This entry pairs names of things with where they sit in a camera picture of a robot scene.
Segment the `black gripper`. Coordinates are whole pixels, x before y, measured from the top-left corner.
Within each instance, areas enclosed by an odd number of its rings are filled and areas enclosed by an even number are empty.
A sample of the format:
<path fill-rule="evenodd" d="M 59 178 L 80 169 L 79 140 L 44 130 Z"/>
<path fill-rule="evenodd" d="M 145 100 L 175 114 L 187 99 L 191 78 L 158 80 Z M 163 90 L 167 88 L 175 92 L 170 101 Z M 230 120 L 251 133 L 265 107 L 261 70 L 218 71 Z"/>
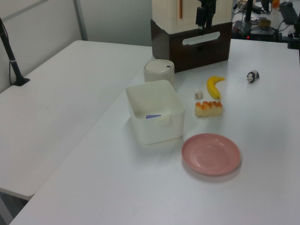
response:
<path fill-rule="evenodd" d="M 216 11 L 216 0 L 199 0 L 201 7 L 197 8 L 195 23 L 198 26 L 203 26 L 203 9 L 206 12 L 206 28 L 210 29 L 212 26 L 212 18 L 214 16 L 213 11 Z"/>

